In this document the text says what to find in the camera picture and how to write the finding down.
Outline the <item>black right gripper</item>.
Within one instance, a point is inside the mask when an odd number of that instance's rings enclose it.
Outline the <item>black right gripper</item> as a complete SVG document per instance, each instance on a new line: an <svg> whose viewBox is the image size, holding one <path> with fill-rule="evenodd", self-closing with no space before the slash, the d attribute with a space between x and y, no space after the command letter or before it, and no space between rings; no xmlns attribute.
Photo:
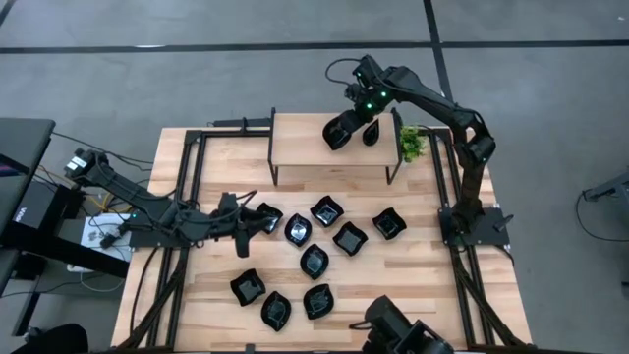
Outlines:
<svg viewBox="0 0 629 354"><path fill-rule="evenodd" d="M346 110L338 116L338 124L347 134L359 130L364 122L370 124L374 116L382 113L393 100L387 88L364 88L359 84L350 84L344 94L354 103L353 110Z"/></svg>

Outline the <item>black angular bowl plate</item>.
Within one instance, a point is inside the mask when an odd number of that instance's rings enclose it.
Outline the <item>black angular bowl plate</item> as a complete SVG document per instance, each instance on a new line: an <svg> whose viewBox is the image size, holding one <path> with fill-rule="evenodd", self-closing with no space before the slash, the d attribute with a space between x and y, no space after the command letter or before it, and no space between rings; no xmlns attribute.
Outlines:
<svg viewBox="0 0 629 354"><path fill-rule="evenodd" d="M325 196L310 208L310 212L323 227L329 227L344 214L344 209L330 196Z"/></svg>

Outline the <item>grey metal stand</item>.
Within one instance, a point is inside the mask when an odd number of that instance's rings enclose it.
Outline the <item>grey metal stand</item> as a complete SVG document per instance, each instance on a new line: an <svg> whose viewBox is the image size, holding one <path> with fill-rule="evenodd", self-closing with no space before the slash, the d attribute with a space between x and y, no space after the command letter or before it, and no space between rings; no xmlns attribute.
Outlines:
<svg viewBox="0 0 629 354"><path fill-rule="evenodd" d="M615 196L629 204L629 169L583 192L583 197L588 202L595 202L605 196Z"/></svg>

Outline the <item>black thin table leg frame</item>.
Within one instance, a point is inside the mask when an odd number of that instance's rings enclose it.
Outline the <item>black thin table leg frame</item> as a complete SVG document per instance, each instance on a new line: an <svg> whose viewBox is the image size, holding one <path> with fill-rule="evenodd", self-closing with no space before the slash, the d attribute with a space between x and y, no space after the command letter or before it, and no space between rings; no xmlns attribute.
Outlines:
<svg viewBox="0 0 629 354"><path fill-rule="evenodd" d="M268 134L269 142L268 142L268 153L267 153L267 162L271 170L271 173L275 171L274 165L272 162L275 114L276 114L276 108L273 106L271 107L271 112L270 112L270 117L269 117L269 134Z"/></svg>

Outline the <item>black computer tower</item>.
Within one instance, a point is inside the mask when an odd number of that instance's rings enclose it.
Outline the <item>black computer tower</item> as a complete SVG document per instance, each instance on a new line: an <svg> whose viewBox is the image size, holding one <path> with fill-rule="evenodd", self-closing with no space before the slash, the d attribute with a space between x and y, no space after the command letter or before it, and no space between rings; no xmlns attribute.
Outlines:
<svg viewBox="0 0 629 354"><path fill-rule="evenodd" d="M247 118L242 117L240 119L231 120L216 120L208 122L208 127L214 128L237 128L239 130L249 130L253 128L268 128L271 120L269 117L264 118Z"/></svg>

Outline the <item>light wooden table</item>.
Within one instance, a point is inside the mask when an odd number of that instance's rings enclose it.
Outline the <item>light wooden table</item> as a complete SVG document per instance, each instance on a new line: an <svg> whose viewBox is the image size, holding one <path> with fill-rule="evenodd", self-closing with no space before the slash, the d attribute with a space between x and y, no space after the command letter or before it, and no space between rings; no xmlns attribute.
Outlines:
<svg viewBox="0 0 629 354"><path fill-rule="evenodd" d="M352 134L350 141L331 150L322 136L323 127L337 113L276 113L272 162L278 166L386 166L392 160L387 142L389 113L379 120L379 140L367 147L362 140L368 125Z"/></svg>

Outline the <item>black table frame rail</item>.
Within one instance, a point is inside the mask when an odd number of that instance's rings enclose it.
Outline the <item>black table frame rail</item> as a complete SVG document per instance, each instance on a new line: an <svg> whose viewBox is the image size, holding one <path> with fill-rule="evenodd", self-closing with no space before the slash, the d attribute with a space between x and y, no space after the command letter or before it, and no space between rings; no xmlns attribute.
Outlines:
<svg viewBox="0 0 629 354"><path fill-rule="evenodd" d="M448 199L447 185L439 152L440 145L445 147L455 199L459 200L462 196L461 178L455 165L451 134L445 128L436 128L429 132L429 148L440 198L440 208L438 210L449 207L452 218L453 209ZM525 341L518 338L507 324L502 321L486 298L476 248L489 245L451 247L444 244L444 246L448 249L452 264L456 298L458 300L466 346L469 349L486 349L495 346L496 342L500 341L504 347L525 347L527 345ZM508 245L494 247L502 252L506 252Z"/></svg>

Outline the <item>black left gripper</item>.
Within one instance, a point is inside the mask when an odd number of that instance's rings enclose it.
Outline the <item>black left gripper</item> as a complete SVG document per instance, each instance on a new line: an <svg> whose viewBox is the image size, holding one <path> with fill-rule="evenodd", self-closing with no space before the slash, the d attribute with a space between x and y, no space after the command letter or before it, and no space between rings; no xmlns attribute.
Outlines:
<svg viewBox="0 0 629 354"><path fill-rule="evenodd" d="M250 239L262 231L266 224L266 215L257 210L251 210L246 204L257 194L248 192L237 196L239 207L227 214L221 215L218 210L210 214L210 237L234 237L237 256L247 258L250 255Z"/></svg>

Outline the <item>person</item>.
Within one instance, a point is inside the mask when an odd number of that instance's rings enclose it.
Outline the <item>person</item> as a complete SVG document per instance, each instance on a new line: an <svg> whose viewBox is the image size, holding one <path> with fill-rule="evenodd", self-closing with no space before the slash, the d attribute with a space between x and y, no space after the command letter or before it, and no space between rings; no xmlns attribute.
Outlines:
<svg viewBox="0 0 629 354"><path fill-rule="evenodd" d="M86 354L86 330L79 324L63 324L36 336L10 354Z"/></svg>

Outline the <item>white printed paper sheet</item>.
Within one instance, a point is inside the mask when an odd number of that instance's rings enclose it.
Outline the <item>white printed paper sheet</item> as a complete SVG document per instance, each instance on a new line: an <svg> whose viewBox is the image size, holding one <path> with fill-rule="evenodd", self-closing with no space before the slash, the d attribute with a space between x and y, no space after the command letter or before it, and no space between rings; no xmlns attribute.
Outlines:
<svg viewBox="0 0 629 354"><path fill-rule="evenodd" d="M130 217L128 213L103 213L98 216L89 216L85 220L81 245L104 253L108 256L128 262L131 259L130 238L131 232L122 234L119 227ZM104 247L101 242L112 236L113 242L109 247Z"/></svg>

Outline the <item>black square angular plate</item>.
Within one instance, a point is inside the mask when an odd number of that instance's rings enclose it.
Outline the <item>black square angular plate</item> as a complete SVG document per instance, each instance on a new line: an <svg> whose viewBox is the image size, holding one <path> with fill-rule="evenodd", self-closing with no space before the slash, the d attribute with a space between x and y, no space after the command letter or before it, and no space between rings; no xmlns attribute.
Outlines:
<svg viewBox="0 0 629 354"><path fill-rule="evenodd" d="M266 287L254 268L230 281L230 287L241 307L248 306L266 293Z"/></svg>

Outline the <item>black square dish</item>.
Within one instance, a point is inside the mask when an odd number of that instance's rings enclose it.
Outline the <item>black square dish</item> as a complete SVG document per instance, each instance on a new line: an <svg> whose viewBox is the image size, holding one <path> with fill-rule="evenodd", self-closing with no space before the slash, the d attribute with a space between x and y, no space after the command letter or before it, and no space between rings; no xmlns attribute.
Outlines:
<svg viewBox="0 0 629 354"><path fill-rule="evenodd" d="M360 252L362 246L369 240L369 237L353 222L348 221L341 226L332 240L349 257L354 257Z"/></svg>

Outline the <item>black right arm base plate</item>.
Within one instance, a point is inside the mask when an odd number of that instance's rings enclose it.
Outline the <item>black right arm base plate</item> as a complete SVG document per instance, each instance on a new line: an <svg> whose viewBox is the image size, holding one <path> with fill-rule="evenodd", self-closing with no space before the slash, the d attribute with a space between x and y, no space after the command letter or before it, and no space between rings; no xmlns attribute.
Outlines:
<svg viewBox="0 0 629 354"><path fill-rule="evenodd" d="M438 220L444 244L454 246L506 246L510 244L507 224L514 215L505 216L501 208L485 207L485 214L479 219L471 233L461 233L454 229L449 207L438 211Z"/></svg>

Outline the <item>large black angular plate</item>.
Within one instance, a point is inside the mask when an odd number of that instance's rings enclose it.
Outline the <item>large black angular plate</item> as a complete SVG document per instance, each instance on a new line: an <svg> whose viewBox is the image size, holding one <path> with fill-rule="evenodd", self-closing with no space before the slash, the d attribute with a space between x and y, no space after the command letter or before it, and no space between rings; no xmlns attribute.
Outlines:
<svg viewBox="0 0 629 354"><path fill-rule="evenodd" d="M262 212L266 215L266 224L262 229L266 234L271 234L277 227L283 213L280 209L270 206L267 203L261 203L257 207L258 212Z"/></svg>

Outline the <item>black computer box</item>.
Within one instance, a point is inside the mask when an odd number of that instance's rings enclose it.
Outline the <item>black computer box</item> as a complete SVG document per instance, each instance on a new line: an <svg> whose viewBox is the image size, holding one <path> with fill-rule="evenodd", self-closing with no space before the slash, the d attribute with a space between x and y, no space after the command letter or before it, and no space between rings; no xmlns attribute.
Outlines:
<svg viewBox="0 0 629 354"><path fill-rule="evenodd" d="M69 196L70 190L65 186L31 181L12 220L39 231L52 232L62 219Z"/></svg>

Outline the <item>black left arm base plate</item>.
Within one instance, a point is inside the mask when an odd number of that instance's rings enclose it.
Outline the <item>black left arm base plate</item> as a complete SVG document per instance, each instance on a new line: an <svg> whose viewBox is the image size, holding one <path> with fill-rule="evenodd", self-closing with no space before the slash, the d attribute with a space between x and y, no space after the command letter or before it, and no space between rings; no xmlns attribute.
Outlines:
<svg viewBox="0 0 629 354"><path fill-rule="evenodd" d="M184 248L195 245L178 230L170 230L153 224L148 217L134 211L125 221L124 226L131 232L130 245L135 248Z"/></svg>

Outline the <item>black desk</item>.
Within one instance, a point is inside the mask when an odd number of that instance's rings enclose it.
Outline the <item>black desk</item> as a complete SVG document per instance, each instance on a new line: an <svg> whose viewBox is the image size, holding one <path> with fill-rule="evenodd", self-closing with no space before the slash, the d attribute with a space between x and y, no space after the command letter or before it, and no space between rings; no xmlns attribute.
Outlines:
<svg viewBox="0 0 629 354"><path fill-rule="evenodd" d="M52 232L12 220L51 140L55 122L49 119L0 118L0 294L25 256L41 275L46 261L81 266L124 278L129 264L80 244L79 236L59 236L63 222L79 211L78 194L70 196L62 219Z"/></svg>

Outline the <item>green plant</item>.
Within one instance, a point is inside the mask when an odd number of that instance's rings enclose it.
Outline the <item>green plant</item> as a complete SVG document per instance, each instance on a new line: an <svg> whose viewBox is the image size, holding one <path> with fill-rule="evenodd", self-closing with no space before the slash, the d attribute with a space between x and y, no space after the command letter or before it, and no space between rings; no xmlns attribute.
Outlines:
<svg viewBox="0 0 629 354"><path fill-rule="evenodd" d="M411 163L424 156L426 153L426 138L423 130L416 126L404 126L401 128L400 145L402 157L406 163Z"/></svg>

